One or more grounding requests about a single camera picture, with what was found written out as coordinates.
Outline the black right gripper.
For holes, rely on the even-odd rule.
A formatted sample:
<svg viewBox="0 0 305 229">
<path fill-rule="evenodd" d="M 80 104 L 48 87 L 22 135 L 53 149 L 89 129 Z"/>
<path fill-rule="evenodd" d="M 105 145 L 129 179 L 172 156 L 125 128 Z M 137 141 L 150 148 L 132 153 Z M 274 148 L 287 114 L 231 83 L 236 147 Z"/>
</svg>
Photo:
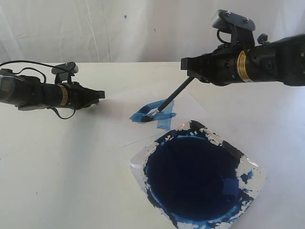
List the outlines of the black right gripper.
<svg viewBox="0 0 305 229">
<path fill-rule="evenodd" d="M 187 76 L 202 83 L 226 86 L 232 83 L 248 83 L 245 69 L 246 55 L 242 46 L 219 46 L 212 53 L 181 59 L 181 70 Z"/>
</svg>

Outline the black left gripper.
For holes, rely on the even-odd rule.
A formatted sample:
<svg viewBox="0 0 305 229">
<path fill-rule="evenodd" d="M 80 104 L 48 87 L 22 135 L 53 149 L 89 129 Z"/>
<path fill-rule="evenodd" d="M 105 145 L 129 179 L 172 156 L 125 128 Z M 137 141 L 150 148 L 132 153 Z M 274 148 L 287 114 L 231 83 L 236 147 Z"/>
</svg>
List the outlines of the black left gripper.
<svg viewBox="0 0 305 229">
<path fill-rule="evenodd" d="M 105 91 L 96 91 L 81 86 L 78 82 L 63 83 L 67 90 L 68 98 L 63 107 L 80 110 L 91 105 L 98 104 L 100 99 L 105 98 Z"/>
</svg>

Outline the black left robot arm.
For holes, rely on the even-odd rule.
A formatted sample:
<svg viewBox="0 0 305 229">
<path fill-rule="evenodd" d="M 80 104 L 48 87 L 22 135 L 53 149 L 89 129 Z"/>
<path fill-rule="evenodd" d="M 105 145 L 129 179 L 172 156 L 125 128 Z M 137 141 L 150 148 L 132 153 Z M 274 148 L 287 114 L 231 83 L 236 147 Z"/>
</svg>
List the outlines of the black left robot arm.
<svg viewBox="0 0 305 229">
<path fill-rule="evenodd" d="M 10 69 L 0 70 L 0 101 L 21 111 L 53 107 L 80 110 L 104 98 L 104 91 L 85 88 L 78 82 L 42 83 L 36 76 L 17 76 Z"/>
</svg>

